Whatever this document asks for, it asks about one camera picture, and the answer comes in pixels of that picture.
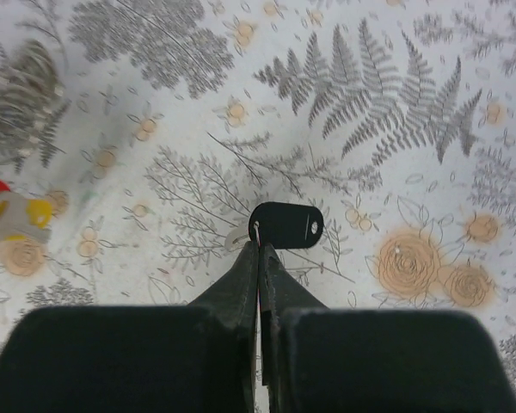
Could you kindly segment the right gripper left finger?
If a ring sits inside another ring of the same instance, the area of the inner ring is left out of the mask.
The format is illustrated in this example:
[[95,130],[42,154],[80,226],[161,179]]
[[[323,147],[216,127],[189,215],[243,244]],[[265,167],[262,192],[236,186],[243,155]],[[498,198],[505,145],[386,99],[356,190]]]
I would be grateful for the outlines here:
[[259,253],[186,305],[44,306],[0,355],[0,412],[250,412]]

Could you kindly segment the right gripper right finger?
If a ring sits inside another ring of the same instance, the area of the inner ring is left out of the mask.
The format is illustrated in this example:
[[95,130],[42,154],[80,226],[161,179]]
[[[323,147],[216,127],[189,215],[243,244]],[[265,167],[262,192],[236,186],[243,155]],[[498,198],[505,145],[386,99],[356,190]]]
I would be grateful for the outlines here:
[[516,412],[490,334],[464,311],[329,309],[261,248],[262,382],[273,412]]

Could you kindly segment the black tagged key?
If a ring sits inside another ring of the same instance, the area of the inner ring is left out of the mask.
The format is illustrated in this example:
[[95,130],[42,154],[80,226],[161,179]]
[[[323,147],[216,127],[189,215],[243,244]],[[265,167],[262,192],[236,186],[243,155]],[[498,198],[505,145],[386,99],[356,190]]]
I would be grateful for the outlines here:
[[234,251],[253,241],[277,250],[306,250],[319,243],[323,230],[324,217],[316,206],[268,201],[228,233],[224,247]]

